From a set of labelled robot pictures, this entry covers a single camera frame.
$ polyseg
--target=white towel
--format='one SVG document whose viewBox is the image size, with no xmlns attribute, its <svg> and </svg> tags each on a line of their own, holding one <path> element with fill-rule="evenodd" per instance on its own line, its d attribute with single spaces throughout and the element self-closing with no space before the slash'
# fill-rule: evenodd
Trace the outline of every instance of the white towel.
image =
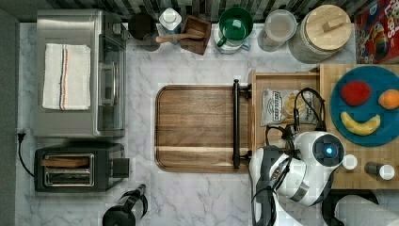
<svg viewBox="0 0 399 226">
<path fill-rule="evenodd" d="M 46 44 L 43 107 L 87 110 L 90 107 L 90 48 Z"/>
</svg>

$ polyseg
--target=banana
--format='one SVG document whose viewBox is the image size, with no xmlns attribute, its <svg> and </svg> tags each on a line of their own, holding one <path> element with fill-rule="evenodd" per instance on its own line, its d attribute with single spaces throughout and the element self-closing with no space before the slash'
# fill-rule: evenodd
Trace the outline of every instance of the banana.
<svg viewBox="0 0 399 226">
<path fill-rule="evenodd" d="M 360 136 L 371 135 L 376 129 L 378 129 L 379 124 L 381 123 L 379 115 L 375 115 L 365 123 L 358 123 L 357 121 L 354 121 L 346 111 L 341 113 L 341 120 L 347 130 Z"/>
</svg>

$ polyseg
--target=white robot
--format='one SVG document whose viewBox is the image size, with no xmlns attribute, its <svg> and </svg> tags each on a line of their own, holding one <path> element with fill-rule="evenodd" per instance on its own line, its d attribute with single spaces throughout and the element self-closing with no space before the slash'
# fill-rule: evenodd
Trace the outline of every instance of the white robot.
<svg viewBox="0 0 399 226">
<path fill-rule="evenodd" d="M 317 204 L 328 194 L 333 172 L 343 161 L 343 145 L 330 133 L 299 133 L 288 141 L 299 154 L 271 145 L 251 157 L 253 225 L 301 225 L 279 205 L 278 194 L 305 206 Z"/>
</svg>

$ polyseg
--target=marble countertop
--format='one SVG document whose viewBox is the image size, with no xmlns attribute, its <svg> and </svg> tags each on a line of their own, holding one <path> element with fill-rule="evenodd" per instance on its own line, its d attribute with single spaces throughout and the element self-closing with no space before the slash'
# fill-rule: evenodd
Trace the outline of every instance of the marble countertop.
<svg viewBox="0 0 399 226">
<path fill-rule="evenodd" d="M 261 25 L 249 37 L 249 51 L 221 55 L 210 39 L 204 56 L 166 43 L 147 52 L 127 41 L 126 136 L 122 143 L 131 158 L 131 176 L 106 192 L 51 194 L 35 192 L 33 179 L 17 163 L 16 225 L 101 225 L 104 212 L 120 196 L 138 185 L 147 185 L 149 212 L 140 225 L 251 225 L 248 174 L 173 173 L 158 168 L 154 160 L 154 113 L 158 90 L 168 84 L 232 84 L 247 82 L 248 73 L 307 71 L 316 65 L 297 61 L 284 44 L 266 53 L 256 42 Z M 33 170 L 33 157 L 44 145 L 32 136 L 32 109 L 36 68 L 36 24 L 21 24 L 18 127 L 25 128 L 25 162 Z M 355 63 L 355 41 L 325 63 Z M 320 205 L 303 207 L 281 200 L 286 210 L 304 225 L 323 225 Z"/>
</svg>

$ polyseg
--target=packet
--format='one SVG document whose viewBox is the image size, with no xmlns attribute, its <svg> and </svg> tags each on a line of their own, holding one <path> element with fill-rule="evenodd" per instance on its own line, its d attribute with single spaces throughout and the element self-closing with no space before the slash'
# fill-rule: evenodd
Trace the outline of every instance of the packet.
<svg viewBox="0 0 399 226">
<path fill-rule="evenodd" d="M 294 123 L 295 97 L 299 90 L 272 90 L 264 89 L 261 126 L 278 123 Z M 313 94 L 304 92 L 303 96 L 314 109 Z M 304 124 L 316 123 L 314 112 L 298 96 L 296 107 L 299 111 L 299 121 Z"/>
</svg>

